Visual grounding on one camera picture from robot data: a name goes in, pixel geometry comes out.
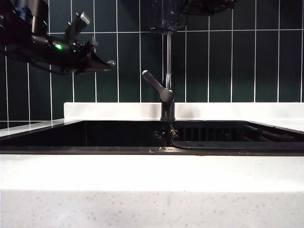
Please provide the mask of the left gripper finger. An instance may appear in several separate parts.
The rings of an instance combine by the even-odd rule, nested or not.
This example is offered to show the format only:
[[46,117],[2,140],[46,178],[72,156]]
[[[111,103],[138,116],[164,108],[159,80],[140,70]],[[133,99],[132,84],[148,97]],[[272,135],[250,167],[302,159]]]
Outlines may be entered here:
[[94,51],[91,52],[91,58],[89,60],[90,69],[112,69],[115,66],[115,60],[103,61]]
[[88,73],[110,71],[110,70],[112,70],[111,67],[86,67],[86,68],[76,69],[73,73],[75,75],[80,75],[80,74],[88,74]]

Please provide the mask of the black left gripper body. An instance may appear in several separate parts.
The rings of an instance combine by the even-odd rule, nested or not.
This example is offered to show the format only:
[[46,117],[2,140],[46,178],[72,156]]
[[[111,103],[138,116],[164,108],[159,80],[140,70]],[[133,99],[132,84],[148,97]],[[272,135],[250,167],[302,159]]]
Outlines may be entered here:
[[91,52],[97,47],[95,37],[84,43],[79,40],[69,42],[51,36],[32,35],[30,41],[30,64],[58,75],[89,67]]

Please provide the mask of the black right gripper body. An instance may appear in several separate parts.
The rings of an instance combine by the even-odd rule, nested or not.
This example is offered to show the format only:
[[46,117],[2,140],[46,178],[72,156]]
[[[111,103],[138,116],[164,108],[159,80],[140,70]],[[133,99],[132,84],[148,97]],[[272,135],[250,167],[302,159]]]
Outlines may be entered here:
[[186,0],[182,12],[186,15],[212,16],[234,9],[237,0]]

